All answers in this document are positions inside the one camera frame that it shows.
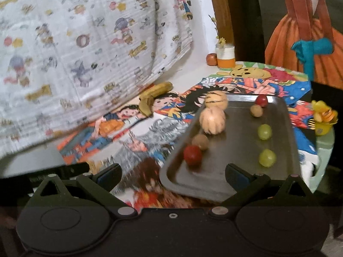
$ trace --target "glass jar with orange liquid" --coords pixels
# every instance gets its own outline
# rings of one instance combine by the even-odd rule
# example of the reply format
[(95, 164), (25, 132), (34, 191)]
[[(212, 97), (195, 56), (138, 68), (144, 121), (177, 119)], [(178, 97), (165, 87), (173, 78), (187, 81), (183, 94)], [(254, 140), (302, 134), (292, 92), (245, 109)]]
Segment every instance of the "glass jar with orange liquid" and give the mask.
[(233, 44), (226, 43), (224, 46), (216, 44), (215, 51), (219, 68), (234, 68), (236, 66), (235, 46)]

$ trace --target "yellow flower pot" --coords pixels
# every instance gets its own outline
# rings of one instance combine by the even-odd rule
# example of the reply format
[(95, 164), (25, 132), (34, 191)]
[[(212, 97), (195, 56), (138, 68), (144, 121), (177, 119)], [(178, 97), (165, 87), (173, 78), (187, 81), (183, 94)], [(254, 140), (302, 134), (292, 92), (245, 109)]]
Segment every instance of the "yellow flower pot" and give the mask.
[(317, 136), (325, 135), (329, 132), (334, 124), (337, 124), (338, 118), (334, 118), (330, 123), (315, 123), (315, 131)]

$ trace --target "yellow banana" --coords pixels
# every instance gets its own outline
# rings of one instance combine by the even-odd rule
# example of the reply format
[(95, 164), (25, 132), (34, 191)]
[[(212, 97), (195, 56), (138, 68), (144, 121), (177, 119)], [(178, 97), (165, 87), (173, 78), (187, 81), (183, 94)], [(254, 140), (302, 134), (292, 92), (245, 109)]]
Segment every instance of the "yellow banana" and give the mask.
[(172, 90), (173, 84), (170, 82), (164, 82), (157, 84), (146, 91), (144, 91), (140, 96), (139, 96), (139, 111), (149, 117), (152, 115), (152, 105), (154, 104), (154, 100), (156, 97), (169, 92)]

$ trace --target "metal tray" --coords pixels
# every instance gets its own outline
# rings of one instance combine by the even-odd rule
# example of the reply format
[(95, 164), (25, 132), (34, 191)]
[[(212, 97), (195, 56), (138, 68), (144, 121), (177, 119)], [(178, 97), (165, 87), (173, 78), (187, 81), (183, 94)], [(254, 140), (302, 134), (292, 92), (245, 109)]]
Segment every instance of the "metal tray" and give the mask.
[[(256, 95), (228, 94), (227, 97), (226, 129), (218, 135), (207, 135), (210, 146), (203, 152), (201, 167), (194, 171), (188, 169), (183, 160), (183, 150), (193, 136), (203, 133), (199, 116), (205, 106), (200, 107), (160, 170), (160, 180), (167, 189), (181, 195), (221, 202), (236, 193), (225, 180), (228, 163), (234, 163), (250, 174), (266, 174), (271, 179), (301, 175), (298, 149), (285, 101), (268, 96), (263, 116), (255, 118), (250, 114), (250, 107)], [(267, 141), (258, 138), (257, 128), (261, 124), (272, 127), (273, 135)], [(258, 161), (260, 152), (266, 148), (277, 155), (277, 162), (271, 168), (264, 168)]]

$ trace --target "green ball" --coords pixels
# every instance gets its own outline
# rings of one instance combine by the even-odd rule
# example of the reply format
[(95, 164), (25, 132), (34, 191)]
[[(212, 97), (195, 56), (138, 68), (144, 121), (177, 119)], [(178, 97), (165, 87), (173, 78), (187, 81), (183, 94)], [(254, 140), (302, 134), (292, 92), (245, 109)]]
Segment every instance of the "green ball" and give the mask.
[(261, 140), (268, 140), (272, 137), (272, 128), (267, 124), (260, 125), (257, 129), (257, 134)]
[(276, 161), (277, 155), (273, 151), (269, 149), (264, 149), (260, 153), (259, 162), (263, 167), (269, 168), (273, 166)]

